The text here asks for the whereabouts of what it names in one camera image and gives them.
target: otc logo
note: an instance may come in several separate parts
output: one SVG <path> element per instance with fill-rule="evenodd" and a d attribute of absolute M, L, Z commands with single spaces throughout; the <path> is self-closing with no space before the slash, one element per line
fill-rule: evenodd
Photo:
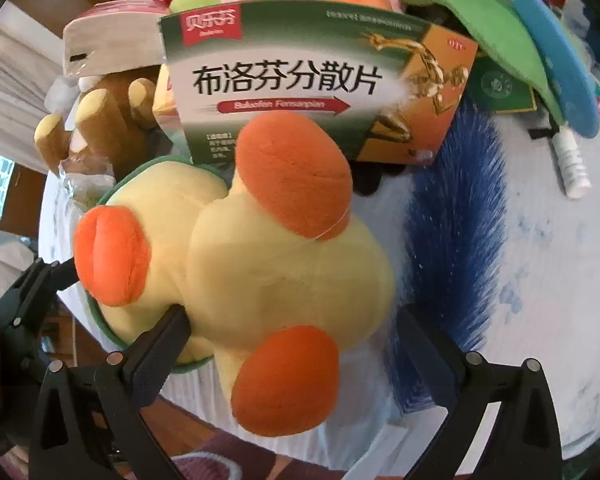
<path fill-rule="evenodd" d="M 480 79 L 480 86 L 485 94 L 494 99 L 504 99 L 513 90 L 513 81 L 504 72 L 489 70 Z"/>
<path fill-rule="evenodd" d="M 180 28 L 184 46 L 190 46 L 209 38 L 242 39 L 240 5 L 225 5 L 192 10 L 180 15 Z"/>
<path fill-rule="evenodd" d="M 464 46 L 464 43 L 462 43 L 462 41 L 460 40 L 456 40 L 456 38 L 449 38 L 448 40 L 446 40 L 446 42 L 454 50 L 464 50 L 466 48 Z"/>

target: yellow plush duck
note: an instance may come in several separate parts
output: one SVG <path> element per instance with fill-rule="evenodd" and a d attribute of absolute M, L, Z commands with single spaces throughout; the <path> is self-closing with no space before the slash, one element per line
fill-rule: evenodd
<path fill-rule="evenodd" d="M 333 409 L 338 354 L 381 325 L 394 277 L 350 213 L 347 161 L 313 121 L 257 115 L 235 157 L 229 191 L 173 161 L 123 183 L 78 225 L 75 263 L 119 338 L 181 303 L 192 336 L 179 362 L 213 355 L 247 430 L 300 433 Z"/>

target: green trim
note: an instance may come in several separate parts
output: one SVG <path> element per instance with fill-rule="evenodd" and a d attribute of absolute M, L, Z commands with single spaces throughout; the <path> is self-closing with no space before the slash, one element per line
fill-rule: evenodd
<path fill-rule="evenodd" d="M 207 171 L 213 173 L 214 175 L 218 176 L 219 178 L 222 178 L 222 176 L 219 174 L 218 170 L 216 170 L 216 168 L 213 166 L 209 166 L 206 164 L 193 164 L 190 160 L 187 160 L 186 158 L 184 158 L 182 156 L 176 156 L 176 155 L 159 156 L 158 158 L 154 158 L 153 160 L 150 160 L 149 162 L 144 163 L 142 166 L 139 166 L 135 171 L 128 174 L 124 179 L 122 179 L 112 189 L 110 189 L 103 195 L 103 197 L 98 201 L 98 205 L 106 205 L 106 203 L 109 201 L 109 199 L 113 196 L 113 194 L 117 190 L 119 190 L 127 182 L 134 179 L 136 176 L 138 176 L 140 173 L 142 173 L 147 168 L 150 168 L 154 164 L 160 164 L 161 162 L 169 162 L 169 161 L 180 162 L 183 164 L 187 164 L 189 166 L 193 166 L 195 168 L 202 168 L 204 170 L 207 170 Z M 115 344 L 117 347 L 119 347 L 120 349 L 127 348 L 128 344 L 126 344 L 124 341 L 122 341 L 122 339 L 120 339 L 116 335 L 116 333 L 113 332 L 113 330 L 109 326 L 109 323 L 107 323 L 107 321 L 102 316 L 102 313 L 100 312 L 100 306 L 98 305 L 98 302 L 95 300 L 95 298 L 91 294 L 89 294 L 86 290 L 85 290 L 85 292 L 87 294 L 87 306 L 89 308 L 89 312 L 91 313 L 91 316 L 93 317 L 94 321 L 96 322 L 96 325 L 98 326 L 98 328 L 100 330 L 102 330 L 104 335 L 107 336 L 107 338 L 113 344 Z M 171 373 L 186 374 L 192 370 L 195 370 L 196 368 L 200 368 L 201 366 L 208 363 L 211 359 L 212 359 L 212 356 L 205 357 L 204 359 L 200 359 L 199 361 L 193 361 L 191 363 L 175 365 L 173 367 L 173 369 L 171 370 Z"/>

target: blue brush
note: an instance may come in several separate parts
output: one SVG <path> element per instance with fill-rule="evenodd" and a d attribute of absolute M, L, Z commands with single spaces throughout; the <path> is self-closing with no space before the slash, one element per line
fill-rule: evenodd
<path fill-rule="evenodd" d="M 463 351 L 477 349 L 490 316 L 504 243 L 505 175 L 490 117 L 462 100 L 430 168 L 417 171 L 407 207 L 404 297 Z M 386 365 L 401 410 L 432 405 L 395 332 Z"/>

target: brown plush toy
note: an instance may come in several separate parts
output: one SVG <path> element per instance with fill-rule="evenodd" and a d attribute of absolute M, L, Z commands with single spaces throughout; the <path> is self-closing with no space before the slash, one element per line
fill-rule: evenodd
<path fill-rule="evenodd" d="M 58 174 L 70 155 L 105 156 L 118 181 L 148 158 L 144 130 L 155 126 L 152 114 L 158 66 L 107 74 L 80 96 L 75 130 L 66 132 L 62 117 L 44 117 L 34 136 L 36 149 Z"/>

